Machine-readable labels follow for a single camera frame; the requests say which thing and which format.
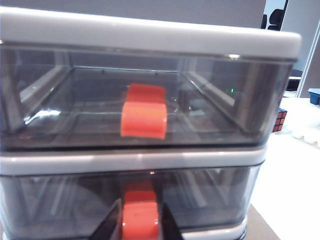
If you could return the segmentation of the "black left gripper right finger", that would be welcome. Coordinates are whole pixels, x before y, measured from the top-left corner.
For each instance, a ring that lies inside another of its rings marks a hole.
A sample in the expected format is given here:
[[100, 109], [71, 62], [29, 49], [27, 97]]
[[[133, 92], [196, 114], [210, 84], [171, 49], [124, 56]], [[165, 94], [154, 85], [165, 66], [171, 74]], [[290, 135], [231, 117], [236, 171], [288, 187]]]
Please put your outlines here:
[[166, 203], [162, 203], [159, 212], [160, 240], [182, 240], [182, 233]]

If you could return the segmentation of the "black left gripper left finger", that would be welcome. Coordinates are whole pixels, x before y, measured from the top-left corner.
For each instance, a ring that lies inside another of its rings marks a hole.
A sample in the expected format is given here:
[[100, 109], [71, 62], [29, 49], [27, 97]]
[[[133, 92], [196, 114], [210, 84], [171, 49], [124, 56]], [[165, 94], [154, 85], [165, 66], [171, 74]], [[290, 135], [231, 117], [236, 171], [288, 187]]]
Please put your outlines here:
[[107, 216], [91, 235], [92, 240], [121, 240], [122, 239], [123, 203], [117, 199]]

